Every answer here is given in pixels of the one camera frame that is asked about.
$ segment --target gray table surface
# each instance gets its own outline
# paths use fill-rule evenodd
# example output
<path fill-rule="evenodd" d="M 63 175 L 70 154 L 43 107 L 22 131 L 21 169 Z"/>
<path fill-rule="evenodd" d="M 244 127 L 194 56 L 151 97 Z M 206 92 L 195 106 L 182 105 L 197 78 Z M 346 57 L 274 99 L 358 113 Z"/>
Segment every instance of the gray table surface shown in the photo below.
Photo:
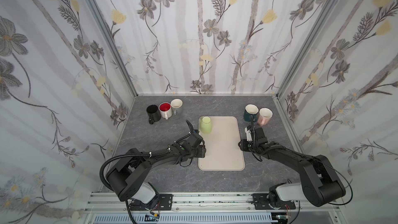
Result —
<path fill-rule="evenodd" d="M 182 100 L 183 114 L 173 115 L 168 120 L 162 118 L 150 125 L 147 106 L 160 105 L 173 99 Z M 292 148 L 270 96 L 138 96 L 115 154 L 124 154 L 134 147 L 147 152 L 166 148 L 188 133 L 186 119 L 197 129 L 201 116 L 234 116 L 238 120 L 241 138 L 246 138 L 244 128 L 248 123 L 243 120 L 243 112 L 247 104 L 254 104 L 259 109 L 271 109 L 273 116 L 263 127 L 266 137 L 269 141 Z M 244 159 L 244 170 L 220 172 L 200 170 L 195 158 L 188 167 L 168 165 L 155 168 L 150 171 L 146 181 L 152 183 L 159 192 L 256 192 L 268 191 L 269 187 L 286 182 L 287 179 L 300 181 L 297 172 L 276 161 L 263 159 L 263 162 L 258 162 L 249 152 L 244 152 Z M 103 187 L 103 192 L 107 192 L 107 188 Z"/>

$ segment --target robotic arm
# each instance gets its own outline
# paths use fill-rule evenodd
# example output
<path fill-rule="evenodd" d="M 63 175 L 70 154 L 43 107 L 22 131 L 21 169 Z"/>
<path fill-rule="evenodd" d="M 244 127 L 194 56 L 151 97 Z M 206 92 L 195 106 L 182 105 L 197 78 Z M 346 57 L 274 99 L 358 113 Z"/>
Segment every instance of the robotic arm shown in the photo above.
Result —
<path fill-rule="evenodd" d="M 186 122 L 189 134 L 168 145 L 165 150 L 144 153 L 133 148 L 124 155 L 108 159 L 100 169 L 102 183 L 114 191 L 120 201 L 134 198 L 141 201 L 142 207 L 153 209 L 159 202 L 159 194 L 152 185 L 144 182 L 149 171 L 160 165 L 179 164 L 188 159 L 192 161 L 194 157 L 205 157 L 203 138 L 188 120 Z M 263 129 L 254 129 L 252 126 L 247 128 L 250 130 L 247 131 L 248 139 L 242 139 L 238 144 L 241 150 L 283 163 L 300 174 L 301 184 L 280 184 L 269 189 L 270 206 L 280 207 L 284 201 L 290 200 L 308 200 L 320 207 L 346 194 L 325 156 L 304 155 L 276 142 L 268 142 Z M 118 161 L 104 177 L 105 167 L 115 160 Z"/>

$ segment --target wallpaper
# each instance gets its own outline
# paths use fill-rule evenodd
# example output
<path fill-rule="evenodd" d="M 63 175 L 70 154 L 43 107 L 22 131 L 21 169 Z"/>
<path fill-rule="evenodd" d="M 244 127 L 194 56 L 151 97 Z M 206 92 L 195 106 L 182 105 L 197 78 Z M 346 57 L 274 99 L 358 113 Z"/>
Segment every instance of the wallpaper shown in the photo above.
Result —
<path fill-rule="evenodd" d="M 350 224 L 398 218 L 397 43 L 398 0 L 340 0 L 280 97 L 305 151 L 351 182 Z"/>
<path fill-rule="evenodd" d="M 0 220 L 76 223 L 133 98 L 84 0 L 0 0 Z"/>
<path fill-rule="evenodd" d="M 277 92 L 326 0 L 96 0 L 138 93 Z"/>

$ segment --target black mug handle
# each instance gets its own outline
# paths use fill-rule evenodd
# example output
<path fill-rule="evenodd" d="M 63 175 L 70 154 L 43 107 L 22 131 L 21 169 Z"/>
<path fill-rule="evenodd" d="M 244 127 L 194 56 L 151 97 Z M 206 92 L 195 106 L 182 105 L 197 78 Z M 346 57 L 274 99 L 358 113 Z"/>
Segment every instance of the black mug handle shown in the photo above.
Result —
<path fill-rule="evenodd" d="M 150 124 L 153 124 L 153 123 L 154 123 L 154 121 L 153 121 L 153 115 L 150 115 L 150 116 L 149 116 L 149 123 L 150 123 Z"/>

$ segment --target beige tray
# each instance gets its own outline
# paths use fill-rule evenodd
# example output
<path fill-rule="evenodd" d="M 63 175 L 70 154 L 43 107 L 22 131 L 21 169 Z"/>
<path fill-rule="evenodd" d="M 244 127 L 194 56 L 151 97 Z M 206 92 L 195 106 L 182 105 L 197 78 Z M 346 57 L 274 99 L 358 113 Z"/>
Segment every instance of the beige tray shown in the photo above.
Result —
<path fill-rule="evenodd" d="M 212 131 L 199 134 L 206 145 L 206 155 L 198 159 L 201 170 L 240 171 L 245 168 L 240 141 L 238 121 L 231 116 L 210 116 Z"/>

